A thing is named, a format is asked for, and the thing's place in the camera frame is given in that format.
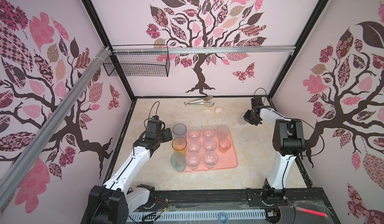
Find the yellow amber glass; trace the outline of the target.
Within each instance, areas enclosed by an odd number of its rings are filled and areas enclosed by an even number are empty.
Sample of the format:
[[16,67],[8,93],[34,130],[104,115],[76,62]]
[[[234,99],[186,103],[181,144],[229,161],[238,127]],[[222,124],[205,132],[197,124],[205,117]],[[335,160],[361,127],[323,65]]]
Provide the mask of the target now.
[[185,153],[187,149],[187,141],[183,137],[177,137],[172,142],[172,148],[176,152]]

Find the pink transparent cup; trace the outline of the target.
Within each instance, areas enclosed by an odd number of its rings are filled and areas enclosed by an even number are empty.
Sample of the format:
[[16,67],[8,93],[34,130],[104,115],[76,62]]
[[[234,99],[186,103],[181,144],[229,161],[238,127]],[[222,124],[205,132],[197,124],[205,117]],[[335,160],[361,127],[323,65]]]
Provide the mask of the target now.
[[232,146],[232,143],[227,138],[219,140],[219,152],[226,153]]

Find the clear faceted glass front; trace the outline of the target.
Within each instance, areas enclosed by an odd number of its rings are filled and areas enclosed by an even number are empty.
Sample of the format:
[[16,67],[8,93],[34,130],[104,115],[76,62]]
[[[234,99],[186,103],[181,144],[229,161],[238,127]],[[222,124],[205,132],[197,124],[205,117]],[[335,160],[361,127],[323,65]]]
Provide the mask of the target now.
[[187,149],[189,152],[198,153],[201,149],[201,142],[197,139],[191,139],[187,143]]

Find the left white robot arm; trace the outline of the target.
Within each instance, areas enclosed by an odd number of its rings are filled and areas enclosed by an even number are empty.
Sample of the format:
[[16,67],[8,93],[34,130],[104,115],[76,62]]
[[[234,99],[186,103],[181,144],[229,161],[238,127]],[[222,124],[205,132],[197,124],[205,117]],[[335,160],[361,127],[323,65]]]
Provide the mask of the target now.
[[171,129],[157,115],[151,117],[124,164],[102,186],[91,189],[82,223],[125,224],[139,207],[152,204],[154,187],[139,185],[132,191],[129,188],[160,145],[172,139]]

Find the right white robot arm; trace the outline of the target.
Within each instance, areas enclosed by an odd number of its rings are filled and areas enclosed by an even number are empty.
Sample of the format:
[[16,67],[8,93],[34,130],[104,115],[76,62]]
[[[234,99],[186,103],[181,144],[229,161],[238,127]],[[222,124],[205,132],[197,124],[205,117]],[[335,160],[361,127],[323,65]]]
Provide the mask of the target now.
[[262,188],[261,199],[266,205],[282,200],[288,173],[300,152],[305,150],[303,123],[298,119],[283,116],[270,106],[264,105],[261,97],[251,99],[250,110],[244,120],[251,125],[268,122],[274,125],[272,145],[276,156],[272,171]]

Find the green tall cup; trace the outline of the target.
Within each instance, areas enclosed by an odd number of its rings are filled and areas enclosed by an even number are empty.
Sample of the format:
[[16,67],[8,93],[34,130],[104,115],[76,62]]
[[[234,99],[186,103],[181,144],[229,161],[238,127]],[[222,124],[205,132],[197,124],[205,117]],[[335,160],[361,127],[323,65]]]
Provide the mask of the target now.
[[171,156],[170,162],[171,162],[171,165],[173,166],[173,168],[177,172],[183,172],[186,169],[187,164],[186,164],[185,155],[180,153],[180,152],[174,153]]

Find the blue tall cup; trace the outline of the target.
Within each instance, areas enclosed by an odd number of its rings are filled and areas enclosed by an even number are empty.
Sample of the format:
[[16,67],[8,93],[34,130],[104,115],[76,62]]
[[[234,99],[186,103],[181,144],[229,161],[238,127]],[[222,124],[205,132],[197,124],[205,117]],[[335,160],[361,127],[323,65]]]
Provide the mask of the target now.
[[182,137],[182,138],[186,139],[186,137],[187,137],[187,127],[182,123],[176,124],[173,127],[172,132],[173,132],[173,138],[174,139],[177,137]]

